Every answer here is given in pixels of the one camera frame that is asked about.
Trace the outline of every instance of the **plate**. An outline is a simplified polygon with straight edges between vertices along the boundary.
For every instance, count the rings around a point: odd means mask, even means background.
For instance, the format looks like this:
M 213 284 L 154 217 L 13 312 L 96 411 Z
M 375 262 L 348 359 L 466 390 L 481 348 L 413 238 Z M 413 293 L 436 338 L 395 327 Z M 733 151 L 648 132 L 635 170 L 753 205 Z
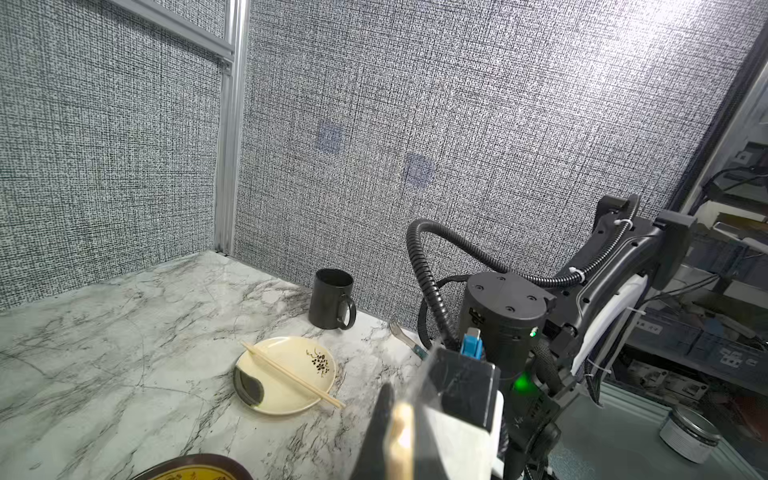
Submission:
M 318 342 L 302 336 L 276 336 L 257 343 L 257 348 L 318 389 L 331 390 L 336 378 L 336 362 Z M 237 360 L 233 380 L 237 396 L 250 408 L 267 415 L 302 412 L 320 401 L 268 364 L 254 360 L 248 352 L 243 352 Z
M 155 465 L 132 480 L 253 480 L 243 466 L 229 457 L 196 453 Z

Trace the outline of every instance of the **metal can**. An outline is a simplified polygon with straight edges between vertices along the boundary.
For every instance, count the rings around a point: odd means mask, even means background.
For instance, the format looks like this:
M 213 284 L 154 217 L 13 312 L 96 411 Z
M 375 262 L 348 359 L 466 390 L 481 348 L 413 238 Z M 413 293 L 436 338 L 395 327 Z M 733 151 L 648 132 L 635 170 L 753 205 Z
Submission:
M 704 463 L 723 439 L 709 420 L 679 405 L 664 420 L 659 436 L 675 452 L 696 463 Z

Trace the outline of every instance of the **mug handle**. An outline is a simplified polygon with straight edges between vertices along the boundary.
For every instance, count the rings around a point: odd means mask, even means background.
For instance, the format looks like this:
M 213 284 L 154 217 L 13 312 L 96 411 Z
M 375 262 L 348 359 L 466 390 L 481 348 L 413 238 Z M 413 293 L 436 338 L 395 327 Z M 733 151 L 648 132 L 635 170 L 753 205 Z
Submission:
M 355 324 L 355 318 L 357 317 L 357 306 L 355 306 L 355 300 L 352 300 L 352 297 L 346 293 L 342 293 L 341 300 L 344 300 L 346 305 L 349 307 L 349 322 L 344 325 L 341 317 L 338 317 L 336 321 L 339 323 L 340 329 L 349 330 L 352 328 L 352 325 Z

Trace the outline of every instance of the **green light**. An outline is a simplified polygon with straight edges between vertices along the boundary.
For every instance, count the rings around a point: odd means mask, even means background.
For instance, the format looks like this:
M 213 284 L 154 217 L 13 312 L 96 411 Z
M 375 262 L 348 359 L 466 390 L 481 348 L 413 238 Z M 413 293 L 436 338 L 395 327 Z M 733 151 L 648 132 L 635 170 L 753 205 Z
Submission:
M 531 377 L 523 372 L 512 384 L 512 389 L 520 393 L 530 393 L 536 390 L 536 385 L 531 381 Z

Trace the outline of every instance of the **chopsticks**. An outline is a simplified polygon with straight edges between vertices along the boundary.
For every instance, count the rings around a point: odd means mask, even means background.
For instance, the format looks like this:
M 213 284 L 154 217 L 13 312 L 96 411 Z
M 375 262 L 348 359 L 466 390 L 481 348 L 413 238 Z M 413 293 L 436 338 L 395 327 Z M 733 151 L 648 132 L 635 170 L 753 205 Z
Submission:
M 267 356 L 266 353 L 262 352 L 258 348 L 256 348 L 253 345 L 248 345 L 247 343 L 243 342 L 242 340 L 240 343 L 243 344 L 243 346 L 250 352 L 251 355 L 258 358 L 259 360 L 263 360 L 269 366 L 277 370 L 278 372 L 282 373 L 289 379 L 292 379 L 294 382 L 298 383 L 305 389 L 309 390 L 310 392 L 314 393 L 315 395 L 319 396 L 321 399 L 325 400 L 326 402 L 330 403 L 331 405 L 335 406 L 338 409 L 343 409 L 346 405 L 341 403 L 339 400 L 334 399 L 332 396 L 325 393 L 323 390 L 318 389 L 314 385 L 309 384 L 308 382 L 304 381 L 301 377 L 297 376 L 295 373 L 291 372 L 290 370 L 286 369 L 279 363 L 272 360 L 269 356 Z

